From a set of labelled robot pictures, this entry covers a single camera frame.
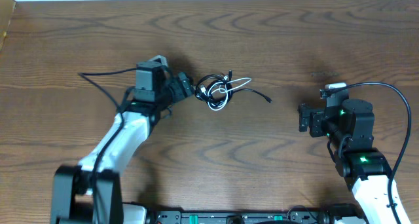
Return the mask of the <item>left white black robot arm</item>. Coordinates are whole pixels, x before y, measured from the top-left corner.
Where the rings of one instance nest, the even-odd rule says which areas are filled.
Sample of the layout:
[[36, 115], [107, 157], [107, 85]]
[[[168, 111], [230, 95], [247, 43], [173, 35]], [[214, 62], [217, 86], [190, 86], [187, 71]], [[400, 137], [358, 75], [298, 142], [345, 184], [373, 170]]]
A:
[[151, 135], [161, 113], [194, 93], [193, 79], [174, 75], [165, 58], [139, 62], [109, 131], [75, 166], [54, 174], [51, 223], [149, 223], [147, 209], [122, 200], [120, 176]]

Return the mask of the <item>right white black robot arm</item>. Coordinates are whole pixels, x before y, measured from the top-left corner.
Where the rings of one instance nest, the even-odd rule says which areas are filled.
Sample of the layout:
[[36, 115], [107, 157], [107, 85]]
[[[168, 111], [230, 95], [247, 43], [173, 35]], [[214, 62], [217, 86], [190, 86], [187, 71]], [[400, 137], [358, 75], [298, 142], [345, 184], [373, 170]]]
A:
[[373, 105], [349, 97], [350, 86], [328, 84], [320, 96], [325, 108], [299, 105], [299, 131], [328, 137], [327, 148], [338, 174], [362, 209], [335, 206], [318, 223], [409, 223], [395, 182], [396, 166], [373, 147]]

